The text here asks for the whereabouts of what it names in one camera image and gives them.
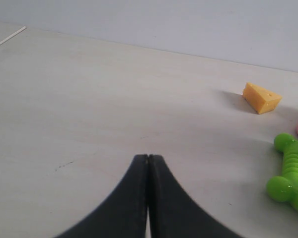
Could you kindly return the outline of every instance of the green bone toy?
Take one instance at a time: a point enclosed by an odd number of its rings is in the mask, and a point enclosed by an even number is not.
[[[277,202],[289,202],[298,211],[298,140],[287,133],[275,137],[274,146],[284,153],[282,176],[266,185],[268,195]]]

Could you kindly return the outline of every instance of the table surface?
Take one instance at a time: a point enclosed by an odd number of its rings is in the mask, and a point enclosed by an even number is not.
[[[22,26],[20,25],[0,22],[0,41],[4,40],[21,28]]]
[[[254,113],[248,81],[283,96],[275,111]],[[0,46],[0,238],[66,230],[138,153],[246,238],[298,238],[265,193],[297,122],[298,73],[26,29]]]

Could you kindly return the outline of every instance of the dark mark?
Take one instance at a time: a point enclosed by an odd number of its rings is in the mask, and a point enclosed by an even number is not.
[[[59,166],[58,168],[55,169],[55,172],[56,172],[58,169],[63,168],[63,167],[65,167],[66,165],[69,165],[69,164],[71,164],[71,163],[74,163],[74,161],[71,161],[71,162],[68,162],[67,164],[64,164],[64,165]]]

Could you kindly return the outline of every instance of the white stick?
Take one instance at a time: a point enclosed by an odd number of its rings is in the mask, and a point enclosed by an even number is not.
[[[10,36],[8,36],[7,38],[5,38],[4,40],[0,41],[0,45],[2,45],[3,43],[7,42],[12,37],[16,36],[17,34],[19,34],[21,31],[24,31],[25,29],[26,29],[26,26],[23,26],[21,29],[17,30],[16,32],[14,32],[13,34],[11,34]]]

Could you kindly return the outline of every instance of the yellow cheese wedge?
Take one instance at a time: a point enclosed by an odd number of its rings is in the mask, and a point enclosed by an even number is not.
[[[258,114],[263,114],[274,110],[282,96],[252,83],[247,83],[243,90],[243,98]]]

